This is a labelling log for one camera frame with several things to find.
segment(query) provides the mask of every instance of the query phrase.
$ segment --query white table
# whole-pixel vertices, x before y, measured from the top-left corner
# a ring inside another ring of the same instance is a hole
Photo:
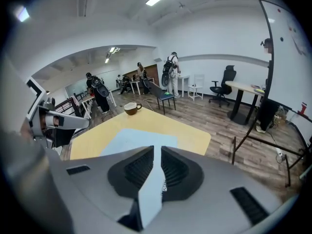
[[[238,88],[238,93],[237,93],[234,108],[232,111],[228,112],[228,117],[237,124],[247,125],[249,122],[250,116],[253,113],[254,106],[257,102],[258,96],[262,96],[263,94],[256,92],[252,86],[246,85],[244,83],[239,83],[236,81],[226,81],[225,84],[233,88]],[[254,94],[253,103],[247,116],[238,112],[244,91]]]
[[[178,80],[181,79],[182,80],[182,97],[184,97],[184,80],[185,79],[189,79],[190,76],[178,76]]]
[[[107,100],[110,100],[112,104],[114,104],[115,107],[117,107],[116,103],[115,103],[115,99],[112,93],[112,90],[109,90],[109,96],[107,97]]]
[[[86,111],[87,116],[91,119],[91,110],[92,110],[92,103],[90,103],[90,100],[92,100],[94,98],[94,96],[87,96],[85,99],[82,100],[82,105],[84,110]],[[117,107],[116,103],[115,103],[115,99],[113,96],[113,93],[111,90],[109,90],[109,95],[107,97],[107,100],[110,100],[112,104],[114,104],[115,107]]]
[[[153,80],[153,83],[155,83],[154,81],[154,77],[149,77],[147,78],[148,80]],[[138,83],[140,82],[140,80],[135,80],[135,81],[131,81],[130,82],[130,85],[131,85],[131,88],[132,88],[132,92],[135,93],[134,89],[133,89],[133,85],[134,83],[136,83],[136,87],[137,87],[137,91],[138,91],[138,95],[141,95],[140,93],[140,88],[138,87]]]
[[[82,105],[84,110],[86,111],[87,116],[91,119],[91,109],[92,109],[92,103],[90,103],[90,100],[92,100],[95,96],[88,95],[82,100]]]

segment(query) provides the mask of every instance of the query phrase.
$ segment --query desk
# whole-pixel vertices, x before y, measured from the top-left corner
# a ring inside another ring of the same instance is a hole
[[[209,133],[142,107],[133,116],[122,113],[75,138],[70,159],[98,157],[124,128],[176,136],[178,148],[200,155],[205,155],[211,139]]]
[[[178,80],[181,79],[182,80],[182,97],[184,97],[184,80],[185,79],[189,79],[190,76],[179,76]]]
[[[252,86],[239,83],[236,81],[226,81],[225,84],[233,88],[238,88],[238,93],[237,93],[234,108],[232,111],[228,112],[228,117],[237,124],[247,125],[249,122],[250,116],[252,115],[252,112],[254,110],[254,106],[257,102],[258,96],[262,96],[263,94],[256,92]],[[238,112],[244,91],[254,94],[253,103],[247,116]]]
[[[147,79],[148,79],[148,80],[153,80],[153,83],[155,83],[154,77],[148,77]],[[132,92],[135,93],[132,84],[133,84],[133,83],[136,83],[138,95],[140,96],[140,95],[141,95],[141,93],[140,93],[140,88],[138,87],[138,83],[139,83],[139,82],[140,82],[140,80],[131,81],[131,82],[130,82],[130,85],[131,85],[131,88],[132,88]]]
[[[82,105],[84,110],[86,111],[87,116],[91,119],[91,109],[92,109],[92,103],[88,104],[90,100],[92,100],[95,96],[88,95],[82,100]]]

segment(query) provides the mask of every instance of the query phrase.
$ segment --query white chair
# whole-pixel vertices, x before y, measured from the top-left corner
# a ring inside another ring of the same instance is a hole
[[[205,75],[194,75],[194,83],[192,85],[189,85],[189,89],[187,91],[188,97],[191,97],[193,100],[195,100],[195,97],[201,97],[201,99],[203,99],[203,97],[204,97],[204,93],[203,93],[204,81],[205,81]],[[197,94],[197,90],[199,88],[202,89],[201,96],[199,96]],[[193,89],[193,96],[190,96],[190,89]]]

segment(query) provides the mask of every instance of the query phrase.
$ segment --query office chair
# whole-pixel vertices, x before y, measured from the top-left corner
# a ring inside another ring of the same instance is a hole
[[[221,87],[217,87],[216,83],[218,81],[213,80],[214,87],[210,87],[210,90],[216,93],[217,95],[214,96],[214,98],[209,100],[209,103],[212,100],[218,100],[219,101],[219,107],[221,107],[221,102],[224,101],[230,105],[230,103],[225,99],[224,95],[229,95],[232,92],[232,88],[225,84],[226,81],[233,81],[236,76],[236,71],[234,70],[234,65],[226,66],[224,70],[223,80],[221,82]]]

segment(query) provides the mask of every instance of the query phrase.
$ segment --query power strip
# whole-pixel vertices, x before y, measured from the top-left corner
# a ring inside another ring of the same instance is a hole
[[[276,153],[278,156],[283,157],[283,152],[279,148],[275,147]]]

